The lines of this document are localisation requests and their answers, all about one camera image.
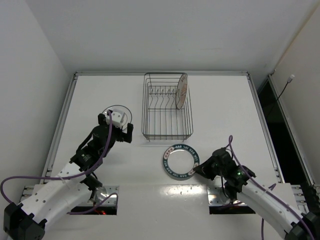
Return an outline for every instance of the wire dish rack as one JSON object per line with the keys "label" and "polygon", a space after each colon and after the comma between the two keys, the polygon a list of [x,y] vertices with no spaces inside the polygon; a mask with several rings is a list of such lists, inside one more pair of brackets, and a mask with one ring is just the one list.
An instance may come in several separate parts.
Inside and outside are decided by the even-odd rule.
{"label": "wire dish rack", "polygon": [[143,136],[150,142],[183,142],[194,132],[189,88],[182,108],[177,109],[176,105],[177,86],[182,74],[144,75],[141,127]]}

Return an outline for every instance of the white plate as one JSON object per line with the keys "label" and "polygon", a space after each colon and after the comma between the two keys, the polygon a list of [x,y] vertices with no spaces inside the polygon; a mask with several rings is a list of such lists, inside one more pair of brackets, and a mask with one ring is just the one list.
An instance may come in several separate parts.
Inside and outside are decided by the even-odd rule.
{"label": "white plate", "polygon": [[176,88],[176,94],[175,94],[176,109],[180,110],[185,104],[185,101],[187,99],[187,92],[188,92],[188,75],[184,73],[180,77],[178,86]]}

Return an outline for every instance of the white tabletop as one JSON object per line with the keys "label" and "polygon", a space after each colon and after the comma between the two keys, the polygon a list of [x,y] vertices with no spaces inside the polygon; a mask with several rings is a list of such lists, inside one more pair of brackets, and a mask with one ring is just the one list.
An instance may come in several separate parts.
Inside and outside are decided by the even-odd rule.
{"label": "white tabletop", "polygon": [[[79,76],[69,107],[52,176],[75,154],[79,144],[98,125],[106,107],[127,106],[133,115],[132,143],[117,142],[95,173],[105,185],[181,183],[163,170],[162,157],[168,145],[150,145],[142,135],[143,75]],[[274,166],[246,76],[195,76],[188,84],[192,103],[193,135],[185,144],[194,148],[200,162],[228,143],[243,165],[266,184],[277,182]],[[206,183],[192,177],[184,184]]]}
{"label": "white tabletop", "polygon": [[[164,172],[162,156],[170,144],[147,144],[141,131],[143,79],[143,75],[78,77],[52,176],[98,125],[99,113],[111,105],[127,106],[133,115],[132,143],[117,142],[95,171],[104,185],[120,186],[118,212],[116,216],[66,216],[45,239],[259,239],[258,215],[209,214],[206,185],[219,182],[199,176],[177,181]],[[233,148],[242,164],[266,185],[276,183],[247,77],[190,75],[188,84],[194,133],[185,144],[197,151],[200,162],[227,145],[233,135]],[[193,188],[180,184],[193,184]],[[280,184],[276,192],[296,206],[289,184]],[[265,239],[279,239],[268,224],[265,235]]]}

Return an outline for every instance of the purple cable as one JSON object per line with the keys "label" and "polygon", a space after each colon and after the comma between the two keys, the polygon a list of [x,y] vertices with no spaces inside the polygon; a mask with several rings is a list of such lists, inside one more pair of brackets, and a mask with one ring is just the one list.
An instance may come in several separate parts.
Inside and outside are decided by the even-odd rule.
{"label": "purple cable", "polygon": [[70,179],[74,179],[74,178],[89,174],[91,172],[91,170],[95,170],[99,166],[99,164],[102,162],[102,160],[104,158],[104,155],[107,153],[107,150],[108,150],[108,147],[109,147],[109,143],[110,143],[110,140],[111,140],[112,114],[111,114],[111,112],[109,110],[107,112],[108,112],[109,117],[110,117],[109,125],[111,126],[111,127],[109,127],[108,138],[106,140],[105,147],[104,147],[104,150],[103,150],[101,156],[99,157],[98,161],[91,168],[89,168],[88,170],[86,170],[84,172],[81,172],[79,174],[72,175],[72,176],[65,176],[65,177],[50,177],[50,176],[10,176],[10,177],[7,177],[0,184],[0,192],[1,192],[2,196],[3,196],[3,198],[8,203],[12,203],[12,201],[6,196],[6,194],[4,192],[4,184],[5,184],[5,182],[8,181],[8,180],[11,180],[11,179],[36,179],[36,180],[61,180],[61,179],[63,179],[63,180],[70,180]]}
{"label": "purple cable", "polygon": [[310,235],[311,240],[315,240],[314,236],[312,235],[309,227],[307,226],[307,224],[305,223],[305,221],[294,211],[292,210],[291,207],[289,207],[284,201],[282,201],[280,198],[278,198],[277,196],[275,196],[273,193],[266,191],[266,189],[261,186],[256,180],[254,180],[249,173],[247,172],[247,170],[245,170],[245,168],[241,165],[240,161],[238,160],[237,156],[235,155],[235,152],[232,148],[232,140],[233,140],[233,136],[230,135],[229,136],[229,144],[228,146],[230,147],[231,153],[233,154],[233,157],[235,159],[235,161],[238,163],[238,165],[240,166],[241,170],[247,175],[247,177],[258,187],[260,188],[262,191],[266,192],[269,196],[271,196],[273,199],[275,199],[278,203],[280,203],[282,206],[284,206],[286,209],[289,210],[289,212],[291,212],[303,225],[303,227],[305,228],[305,230],[307,231],[307,233]]}
{"label": "purple cable", "polygon": [[91,213],[92,211],[96,210],[98,207],[100,207],[105,201],[107,201],[112,195],[116,195],[116,203],[115,207],[118,206],[118,193],[114,192],[111,193],[109,196],[107,196],[105,199],[103,199],[101,202],[97,203],[93,208],[87,210],[87,211],[79,211],[79,212],[67,212],[67,214],[70,215],[83,215],[83,214],[88,214]]}
{"label": "purple cable", "polygon": [[[272,191],[276,187],[276,183],[272,184],[268,188]],[[265,240],[265,233],[264,233],[264,226],[265,226],[265,220],[262,218],[261,221],[261,240]]]}

